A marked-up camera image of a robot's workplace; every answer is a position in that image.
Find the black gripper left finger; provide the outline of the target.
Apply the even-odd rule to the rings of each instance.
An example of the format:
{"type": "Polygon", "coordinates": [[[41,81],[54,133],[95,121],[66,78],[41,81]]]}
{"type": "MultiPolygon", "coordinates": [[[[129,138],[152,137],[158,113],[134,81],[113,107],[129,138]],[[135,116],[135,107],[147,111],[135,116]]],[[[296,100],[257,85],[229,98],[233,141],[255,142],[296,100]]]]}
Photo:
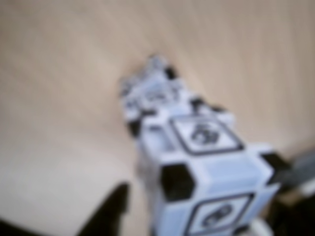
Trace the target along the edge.
{"type": "Polygon", "coordinates": [[[121,217],[128,211],[130,184],[119,183],[80,229],[79,236],[118,236],[121,217]]]}

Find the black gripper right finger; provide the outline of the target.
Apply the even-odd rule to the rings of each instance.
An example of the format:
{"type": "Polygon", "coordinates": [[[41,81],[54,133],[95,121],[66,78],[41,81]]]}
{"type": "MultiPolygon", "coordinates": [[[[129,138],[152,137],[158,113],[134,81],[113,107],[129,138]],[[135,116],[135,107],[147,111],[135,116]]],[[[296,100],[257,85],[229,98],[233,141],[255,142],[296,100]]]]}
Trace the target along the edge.
{"type": "Polygon", "coordinates": [[[280,190],[269,209],[269,226],[275,236],[315,234],[315,194],[297,189],[280,190]]]}

